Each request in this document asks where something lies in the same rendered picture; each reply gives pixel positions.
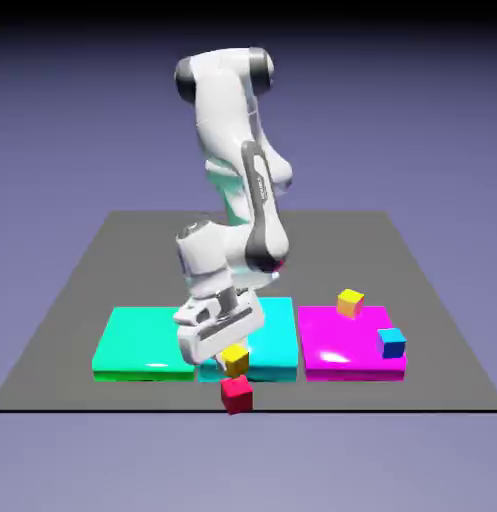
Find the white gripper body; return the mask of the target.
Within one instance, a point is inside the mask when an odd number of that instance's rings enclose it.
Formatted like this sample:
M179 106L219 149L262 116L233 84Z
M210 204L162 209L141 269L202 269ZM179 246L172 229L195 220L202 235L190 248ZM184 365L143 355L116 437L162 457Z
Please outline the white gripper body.
M200 365L216 357L264 324L254 290L191 294L176 312L177 340L186 363Z

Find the small yellow cube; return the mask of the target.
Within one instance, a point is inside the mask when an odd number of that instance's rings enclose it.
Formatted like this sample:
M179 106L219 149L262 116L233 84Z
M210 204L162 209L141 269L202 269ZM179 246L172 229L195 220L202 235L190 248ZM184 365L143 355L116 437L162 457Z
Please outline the small yellow cube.
M243 375L249 368L249 351L239 344L232 344L221 352L221 358L224 363L225 374L235 378Z

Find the small red cube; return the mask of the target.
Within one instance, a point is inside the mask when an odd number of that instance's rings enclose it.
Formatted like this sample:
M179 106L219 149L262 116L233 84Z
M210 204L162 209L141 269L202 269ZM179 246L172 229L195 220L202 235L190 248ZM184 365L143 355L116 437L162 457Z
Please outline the small red cube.
M228 414L253 410L253 389L245 375L223 379L220 386L221 400Z

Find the small orange cube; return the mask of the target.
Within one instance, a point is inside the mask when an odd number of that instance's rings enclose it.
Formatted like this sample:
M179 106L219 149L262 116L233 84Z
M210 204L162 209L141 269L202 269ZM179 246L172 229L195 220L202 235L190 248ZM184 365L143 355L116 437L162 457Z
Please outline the small orange cube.
M336 310L345 317L356 318L364 306L365 295L352 289L344 289L337 296Z

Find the small blue cube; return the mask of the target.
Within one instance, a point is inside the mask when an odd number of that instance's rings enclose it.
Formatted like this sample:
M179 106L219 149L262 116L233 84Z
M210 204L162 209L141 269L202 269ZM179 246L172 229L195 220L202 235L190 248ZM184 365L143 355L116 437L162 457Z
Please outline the small blue cube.
M401 358L405 353L407 340L399 328L377 330L377 346L384 359Z

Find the large cyan box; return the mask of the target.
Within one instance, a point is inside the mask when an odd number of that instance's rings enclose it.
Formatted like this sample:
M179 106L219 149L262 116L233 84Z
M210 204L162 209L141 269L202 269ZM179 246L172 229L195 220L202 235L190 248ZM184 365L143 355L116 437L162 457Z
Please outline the large cyan box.
M249 352L246 377L253 382L295 382L299 349L291 297L261 297L265 323L241 341Z

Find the large green box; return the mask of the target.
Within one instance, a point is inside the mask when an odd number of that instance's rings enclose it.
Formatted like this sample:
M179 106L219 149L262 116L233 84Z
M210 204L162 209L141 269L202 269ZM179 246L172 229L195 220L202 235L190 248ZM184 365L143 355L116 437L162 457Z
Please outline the large green box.
M91 361L94 379L103 382L192 381L177 340L171 306L120 306L113 309Z

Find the large magenta box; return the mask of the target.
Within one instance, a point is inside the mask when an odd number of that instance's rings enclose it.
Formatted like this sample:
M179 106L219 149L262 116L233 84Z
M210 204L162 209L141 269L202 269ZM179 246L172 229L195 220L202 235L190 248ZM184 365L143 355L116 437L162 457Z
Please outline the large magenta box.
M333 306L301 306L298 328L308 381L400 381L407 366L401 358L384 359L377 330L395 328L387 309L366 306L354 318Z

